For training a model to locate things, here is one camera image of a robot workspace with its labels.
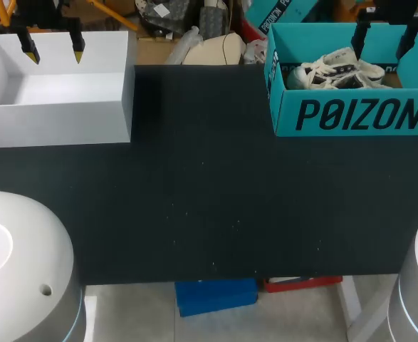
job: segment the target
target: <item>red container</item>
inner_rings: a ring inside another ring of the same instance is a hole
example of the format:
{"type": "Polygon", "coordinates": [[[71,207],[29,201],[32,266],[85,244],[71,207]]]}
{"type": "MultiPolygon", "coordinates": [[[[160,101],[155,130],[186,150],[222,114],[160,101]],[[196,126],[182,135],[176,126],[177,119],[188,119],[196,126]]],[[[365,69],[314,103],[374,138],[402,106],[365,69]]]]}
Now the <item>red container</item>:
{"type": "Polygon", "coordinates": [[[312,287],[327,286],[336,283],[341,283],[342,276],[320,276],[318,278],[311,278],[304,281],[282,281],[278,283],[269,283],[264,280],[264,288],[269,293],[309,289],[312,287]]]}

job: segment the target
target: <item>white table leg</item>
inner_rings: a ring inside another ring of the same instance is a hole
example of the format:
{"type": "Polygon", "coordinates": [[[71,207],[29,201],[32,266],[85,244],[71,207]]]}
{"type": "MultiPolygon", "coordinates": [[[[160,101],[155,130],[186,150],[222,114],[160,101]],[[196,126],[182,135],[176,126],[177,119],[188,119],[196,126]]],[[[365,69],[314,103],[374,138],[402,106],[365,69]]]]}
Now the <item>white table leg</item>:
{"type": "Polygon", "coordinates": [[[338,293],[345,314],[349,342],[366,342],[387,318],[389,297],[396,278],[397,275],[391,275],[361,310],[352,276],[343,277],[338,293]]]}

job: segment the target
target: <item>shoe box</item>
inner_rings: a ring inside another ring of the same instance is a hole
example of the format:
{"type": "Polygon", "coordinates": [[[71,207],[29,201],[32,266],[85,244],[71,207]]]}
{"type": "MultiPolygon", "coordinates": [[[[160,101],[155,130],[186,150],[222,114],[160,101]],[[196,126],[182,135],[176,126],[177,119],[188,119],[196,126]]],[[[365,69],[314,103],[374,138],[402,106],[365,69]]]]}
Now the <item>shoe box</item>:
{"type": "Polygon", "coordinates": [[[386,70],[390,89],[288,90],[286,74],[303,62],[351,46],[356,24],[273,24],[264,76],[279,137],[418,135],[418,36],[396,58],[406,26],[372,24],[361,59],[386,70]]]}
{"type": "Polygon", "coordinates": [[[246,20],[267,34],[272,23],[300,23],[318,0],[255,0],[245,13],[246,20]]]}

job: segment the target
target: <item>white sneaker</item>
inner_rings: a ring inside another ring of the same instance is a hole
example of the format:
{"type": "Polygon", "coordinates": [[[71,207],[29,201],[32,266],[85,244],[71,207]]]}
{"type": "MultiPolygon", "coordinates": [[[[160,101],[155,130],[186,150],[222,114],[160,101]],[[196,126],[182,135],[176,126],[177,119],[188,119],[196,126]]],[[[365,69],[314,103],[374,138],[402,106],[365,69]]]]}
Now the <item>white sneaker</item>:
{"type": "Polygon", "coordinates": [[[316,62],[302,63],[294,68],[287,80],[288,89],[321,89],[333,81],[354,72],[362,72],[372,82],[381,84],[385,71],[376,65],[357,60],[352,48],[321,56],[316,62]]]}
{"type": "Polygon", "coordinates": [[[372,81],[362,71],[343,76],[333,81],[330,86],[336,89],[390,89],[387,85],[372,81]]]}

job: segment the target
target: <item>white plastic bag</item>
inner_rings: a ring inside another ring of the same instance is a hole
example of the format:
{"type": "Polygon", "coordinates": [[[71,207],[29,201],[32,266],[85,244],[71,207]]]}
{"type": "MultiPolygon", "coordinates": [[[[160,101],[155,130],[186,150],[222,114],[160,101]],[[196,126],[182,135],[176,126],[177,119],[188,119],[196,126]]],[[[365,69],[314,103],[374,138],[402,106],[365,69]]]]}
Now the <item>white plastic bag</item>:
{"type": "Polygon", "coordinates": [[[251,43],[246,44],[244,54],[245,64],[264,64],[266,62],[267,41],[256,39],[251,43]]]}
{"type": "Polygon", "coordinates": [[[202,42],[202,36],[198,33],[199,28],[196,26],[193,26],[191,30],[186,32],[167,58],[165,64],[182,64],[190,48],[202,42]]]}

